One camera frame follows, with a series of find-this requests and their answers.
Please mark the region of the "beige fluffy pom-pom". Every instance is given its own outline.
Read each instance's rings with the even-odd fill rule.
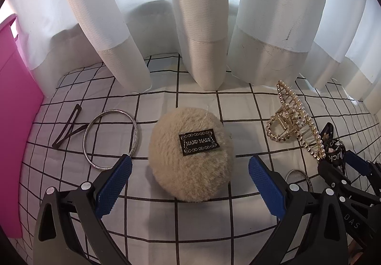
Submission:
[[[179,134],[213,129],[219,148],[183,156]],[[149,164],[157,182],[179,200],[201,202],[229,182],[233,145],[215,115],[200,108],[177,108],[156,123]]]

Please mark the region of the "checkered tablecloth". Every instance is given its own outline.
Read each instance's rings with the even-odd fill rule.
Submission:
[[[83,133],[72,136],[59,150],[51,147],[77,103],[82,107],[77,127],[112,108],[127,111],[138,123],[140,139],[128,187],[123,189],[111,213],[102,218],[132,264],[249,264],[277,223],[248,174],[253,153],[283,177],[297,168],[311,178],[316,192],[326,187],[317,174],[317,161],[296,140],[276,143],[266,137],[266,121],[280,106],[274,88],[252,86],[227,71],[218,91],[204,91],[186,72],[178,54],[153,55],[145,62],[153,82],[149,92],[128,94],[108,68],[99,63],[65,75],[54,96],[43,102],[22,162],[19,203],[23,238],[13,241],[28,264],[32,263],[36,217],[46,189],[55,186],[60,191],[72,190],[99,174],[82,154]],[[348,97],[334,80],[317,92],[303,77],[298,77],[293,89],[319,130],[332,122],[335,136],[347,149],[365,160],[380,161],[380,125],[363,102]],[[236,159],[231,182],[207,202],[177,201],[157,184],[149,167],[152,128],[175,107],[208,108],[232,135]],[[111,166],[121,154],[129,152],[131,136],[132,125],[125,116],[106,115],[89,133],[88,153],[94,163]],[[373,193],[365,177],[349,165],[346,167],[354,186]],[[299,175],[291,175],[289,182],[298,182],[307,189]],[[285,260],[296,253],[307,218],[302,220]],[[97,261],[78,217],[73,214],[72,219],[84,252]]]

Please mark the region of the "gold hair claw clip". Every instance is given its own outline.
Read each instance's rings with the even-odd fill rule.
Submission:
[[[312,119],[306,112],[303,103],[289,86],[283,81],[277,83],[278,96],[282,106],[277,110],[274,116],[267,121],[267,136],[276,142],[283,142],[296,135],[300,144],[318,161],[325,158],[323,141],[319,131],[314,125]],[[274,122],[277,121],[283,132],[274,134],[271,130]]]

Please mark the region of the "silver screw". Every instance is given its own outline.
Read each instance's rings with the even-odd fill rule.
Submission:
[[[46,194],[52,194],[54,192],[55,188],[51,186],[50,188],[46,189]]]
[[[88,190],[91,188],[91,182],[84,182],[83,184],[81,184],[81,189],[82,190]]]
[[[299,191],[299,186],[296,185],[296,184],[294,184],[294,183],[291,183],[291,184],[290,184],[290,189],[291,189],[292,191]]]
[[[327,193],[328,195],[333,195],[334,192],[332,189],[328,188],[328,189],[325,189],[325,193]]]

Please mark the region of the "white thread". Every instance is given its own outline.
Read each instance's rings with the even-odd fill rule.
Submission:
[[[204,117],[204,119],[201,121],[200,129],[201,129],[202,124],[204,123],[204,120],[205,120],[205,118],[206,118],[206,115],[208,114],[208,109],[209,109],[209,105],[208,105],[208,107],[206,108],[206,114],[205,114],[205,117]]]

